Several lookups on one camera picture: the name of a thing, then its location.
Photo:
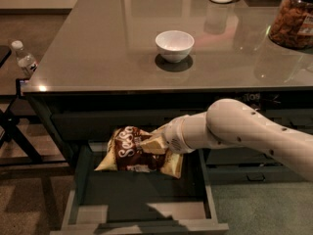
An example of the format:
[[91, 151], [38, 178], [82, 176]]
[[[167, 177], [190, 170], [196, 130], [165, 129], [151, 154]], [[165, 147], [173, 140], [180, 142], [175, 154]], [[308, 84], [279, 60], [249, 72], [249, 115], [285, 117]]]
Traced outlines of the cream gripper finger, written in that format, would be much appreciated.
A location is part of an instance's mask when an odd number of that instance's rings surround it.
[[141, 148], [145, 153], [154, 155], [164, 155], [168, 149], [166, 142], [161, 136], [153, 136], [140, 143]]
[[165, 128], [166, 128], [166, 124], [155, 129], [154, 131], [151, 132], [151, 134], [152, 135], [158, 135], [158, 134], [162, 133]]

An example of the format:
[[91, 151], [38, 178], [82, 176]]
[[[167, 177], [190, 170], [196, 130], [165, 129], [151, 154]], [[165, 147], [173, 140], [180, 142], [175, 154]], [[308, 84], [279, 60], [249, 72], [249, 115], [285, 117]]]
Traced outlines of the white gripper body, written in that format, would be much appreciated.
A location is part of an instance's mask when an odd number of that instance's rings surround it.
[[176, 154], [189, 154], [193, 152], [183, 137], [183, 122], [188, 116], [176, 117], [164, 128], [162, 137], [168, 148]]

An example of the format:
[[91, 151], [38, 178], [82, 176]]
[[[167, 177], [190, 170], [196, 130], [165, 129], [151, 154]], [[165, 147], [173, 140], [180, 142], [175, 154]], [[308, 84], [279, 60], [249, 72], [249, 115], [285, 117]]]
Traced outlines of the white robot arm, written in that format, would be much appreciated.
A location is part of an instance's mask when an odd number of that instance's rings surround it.
[[151, 154], [246, 147], [313, 180], [313, 136], [281, 126], [235, 99], [221, 99], [203, 113], [176, 117], [140, 146]]

